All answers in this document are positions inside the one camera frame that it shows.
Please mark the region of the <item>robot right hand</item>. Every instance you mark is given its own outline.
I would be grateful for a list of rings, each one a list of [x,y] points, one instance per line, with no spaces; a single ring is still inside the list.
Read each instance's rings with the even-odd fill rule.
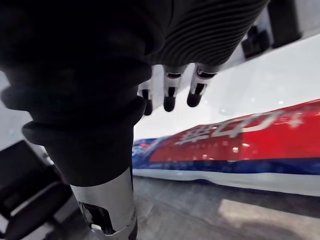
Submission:
[[[104,240],[134,240],[138,86],[154,65],[216,71],[266,0],[3,0],[4,105],[26,111],[24,136],[43,146]]]

